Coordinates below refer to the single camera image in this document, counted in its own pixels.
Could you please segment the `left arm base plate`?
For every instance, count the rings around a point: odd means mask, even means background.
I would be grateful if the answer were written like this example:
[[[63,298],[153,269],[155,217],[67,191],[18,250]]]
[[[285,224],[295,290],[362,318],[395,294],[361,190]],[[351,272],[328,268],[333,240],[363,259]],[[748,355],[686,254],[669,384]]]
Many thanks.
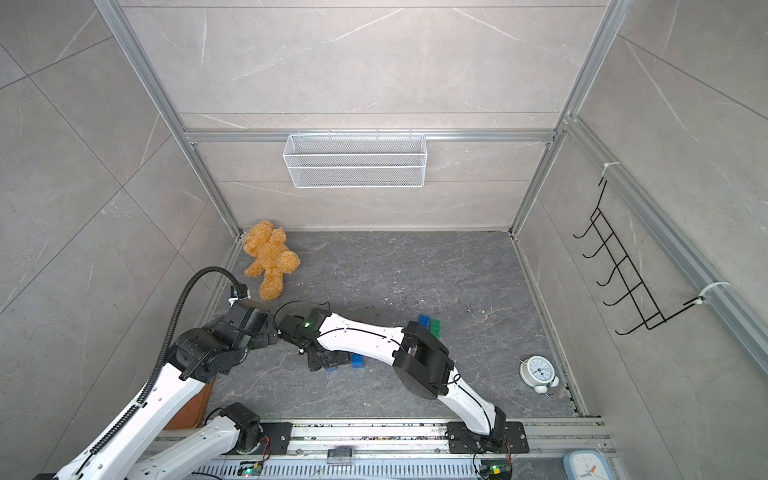
[[[260,423],[258,428],[245,437],[242,446],[236,451],[241,455],[286,455],[291,441],[293,424],[291,422]]]

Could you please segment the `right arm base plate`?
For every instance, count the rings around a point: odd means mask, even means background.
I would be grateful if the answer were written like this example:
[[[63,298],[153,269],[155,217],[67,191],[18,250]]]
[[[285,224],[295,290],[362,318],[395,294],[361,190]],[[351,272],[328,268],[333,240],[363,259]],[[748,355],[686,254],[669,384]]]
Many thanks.
[[[445,437],[451,454],[527,454],[530,452],[527,434],[520,422],[506,422],[498,437],[482,437],[471,432],[462,422],[446,424]]]

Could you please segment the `blue lego brick bottom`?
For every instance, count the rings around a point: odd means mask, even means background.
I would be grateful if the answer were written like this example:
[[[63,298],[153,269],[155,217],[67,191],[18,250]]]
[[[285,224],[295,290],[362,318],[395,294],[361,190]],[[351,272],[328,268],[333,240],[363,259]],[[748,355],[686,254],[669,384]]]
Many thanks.
[[[364,367],[364,357],[358,354],[351,354],[350,364],[354,369],[362,369]]]

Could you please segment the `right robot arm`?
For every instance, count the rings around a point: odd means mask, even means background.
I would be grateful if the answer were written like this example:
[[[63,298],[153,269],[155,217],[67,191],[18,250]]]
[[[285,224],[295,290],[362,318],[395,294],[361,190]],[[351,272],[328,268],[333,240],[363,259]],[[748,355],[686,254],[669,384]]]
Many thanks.
[[[449,349],[418,322],[382,327],[314,308],[304,317],[284,316],[277,330],[310,358],[347,352],[387,364],[412,394],[438,400],[457,414],[483,447],[505,443],[506,414],[468,385]]]

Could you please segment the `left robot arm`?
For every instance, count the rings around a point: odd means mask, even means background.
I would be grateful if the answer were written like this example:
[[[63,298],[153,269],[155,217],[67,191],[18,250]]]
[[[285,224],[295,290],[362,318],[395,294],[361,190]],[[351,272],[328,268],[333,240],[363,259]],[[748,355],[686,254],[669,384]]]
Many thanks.
[[[175,333],[196,283],[219,273],[231,283],[234,301],[222,317],[181,335]],[[240,403],[172,447],[146,451],[183,407],[217,376],[241,364],[269,313],[250,299],[247,287],[227,269],[205,267],[184,286],[149,379],[121,413],[82,453],[53,473],[55,479],[185,479],[209,460],[232,450],[253,452],[263,440],[260,418]]]

